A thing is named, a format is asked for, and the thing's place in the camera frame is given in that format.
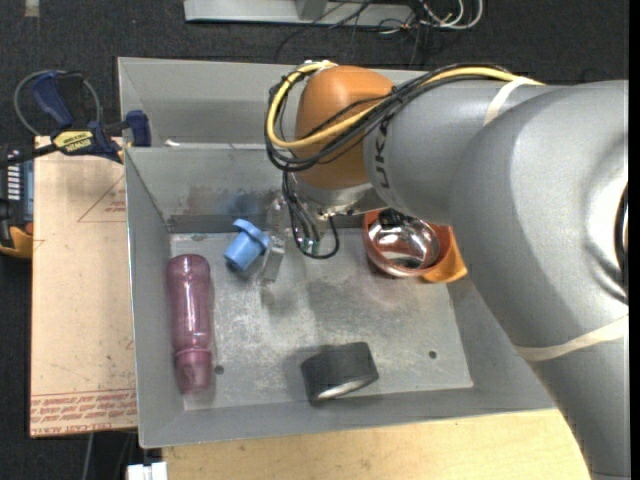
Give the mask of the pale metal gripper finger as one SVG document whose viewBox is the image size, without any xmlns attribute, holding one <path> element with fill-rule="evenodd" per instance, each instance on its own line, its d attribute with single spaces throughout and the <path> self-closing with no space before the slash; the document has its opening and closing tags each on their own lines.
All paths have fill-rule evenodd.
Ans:
<svg viewBox="0 0 640 480">
<path fill-rule="evenodd" d="M 265 287 L 277 281 L 285 253 L 285 240 L 273 240 L 270 243 L 259 272 L 259 284 L 261 286 Z"/>
<path fill-rule="evenodd" d="M 269 230 L 272 238 L 285 241 L 289 233 L 289 210 L 283 196 L 276 197 L 269 207 Z"/>
</svg>

